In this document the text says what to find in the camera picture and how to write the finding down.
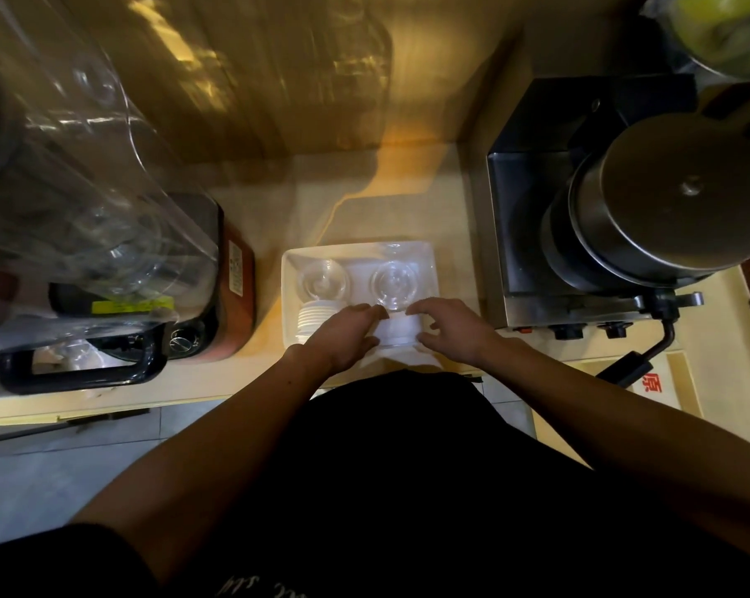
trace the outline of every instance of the person's right arm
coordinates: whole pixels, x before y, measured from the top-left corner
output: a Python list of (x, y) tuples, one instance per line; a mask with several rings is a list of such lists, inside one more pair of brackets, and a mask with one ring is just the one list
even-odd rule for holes
[(463, 302), (428, 298), (428, 348), (486, 371), (516, 392), (596, 471), (656, 494), (693, 524), (750, 553), (750, 443), (504, 338)]

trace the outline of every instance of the person's left hand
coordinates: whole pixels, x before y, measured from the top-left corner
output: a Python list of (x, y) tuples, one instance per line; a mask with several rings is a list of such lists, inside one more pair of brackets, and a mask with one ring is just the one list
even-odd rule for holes
[(350, 369), (364, 355), (380, 343), (369, 330), (389, 313), (379, 304), (348, 306), (320, 325), (320, 329), (306, 341), (310, 348), (330, 365), (331, 375)]

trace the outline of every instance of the yellow label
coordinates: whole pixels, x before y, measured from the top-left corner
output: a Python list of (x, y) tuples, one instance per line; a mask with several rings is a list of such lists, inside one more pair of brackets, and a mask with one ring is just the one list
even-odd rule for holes
[(174, 309), (175, 301), (170, 296), (162, 296), (155, 300), (146, 300), (143, 302), (112, 302), (111, 300), (102, 300), (92, 302), (93, 315), (116, 315), (122, 312), (150, 312), (153, 309)]

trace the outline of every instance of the gray floor tile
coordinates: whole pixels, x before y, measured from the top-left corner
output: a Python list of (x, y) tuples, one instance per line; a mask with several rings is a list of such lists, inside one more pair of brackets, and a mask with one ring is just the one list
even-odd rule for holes
[(494, 403), (494, 409), (511, 426), (535, 439), (533, 413), (524, 401), (496, 402)]
[(183, 405), (167, 405), (162, 407), (161, 439), (169, 439), (194, 422), (196, 419), (210, 412), (223, 399), (213, 401), (187, 402)]
[[(0, 455), (59, 451), (78, 447), (110, 445), (118, 442), (136, 442), (159, 438), (161, 410), (122, 419), (107, 419), (62, 430), (32, 434), (20, 439), (0, 441)], [(0, 432), (12, 432), (34, 426), (3, 426)]]
[(159, 443), (124, 442), (0, 458), (0, 542), (66, 523)]
[(483, 394), (489, 402), (511, 402), (520, 401), (519, 396), (503, 385), (499, 380), (492, 378), (490, 375), (482, 377)]

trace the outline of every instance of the white sticker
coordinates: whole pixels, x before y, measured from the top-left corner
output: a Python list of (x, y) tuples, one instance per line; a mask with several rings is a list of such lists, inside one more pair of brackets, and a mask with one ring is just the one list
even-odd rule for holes
[(228, 285), (237, 296), (243, 296), (241, 280), (241, 249), (233, 241), (228, 241)]

